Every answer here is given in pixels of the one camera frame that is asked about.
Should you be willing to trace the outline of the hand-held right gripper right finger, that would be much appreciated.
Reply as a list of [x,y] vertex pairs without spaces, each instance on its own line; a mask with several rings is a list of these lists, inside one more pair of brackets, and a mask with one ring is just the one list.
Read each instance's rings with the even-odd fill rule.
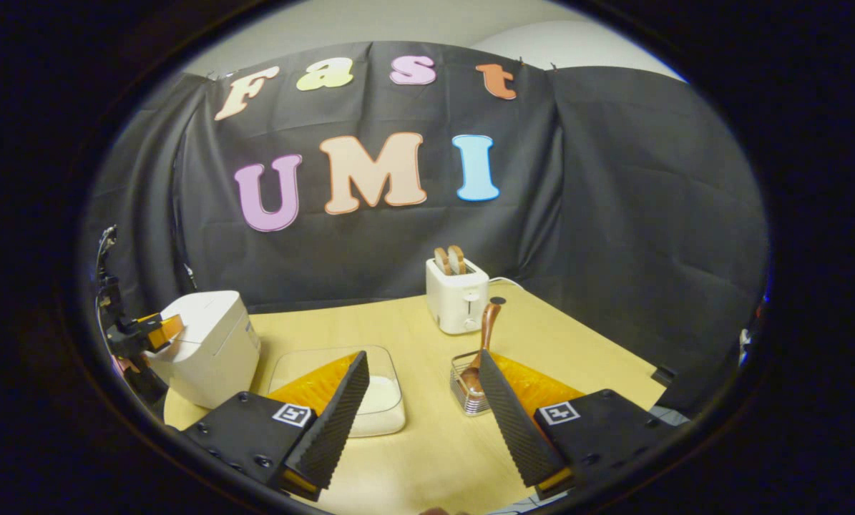
[[529,366],[482,351],[479,380],[526,486],[547,499],[604,488],[674,436],[614,389],[583,394]]

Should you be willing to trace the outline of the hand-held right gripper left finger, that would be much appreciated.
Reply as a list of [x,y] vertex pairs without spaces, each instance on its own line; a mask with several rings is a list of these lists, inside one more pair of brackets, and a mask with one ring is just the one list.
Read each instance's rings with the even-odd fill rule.
[[238,392],[182,433],[267,488],[317,501],[331,484],[370,383],[367,353],[358,351],[271,396]]

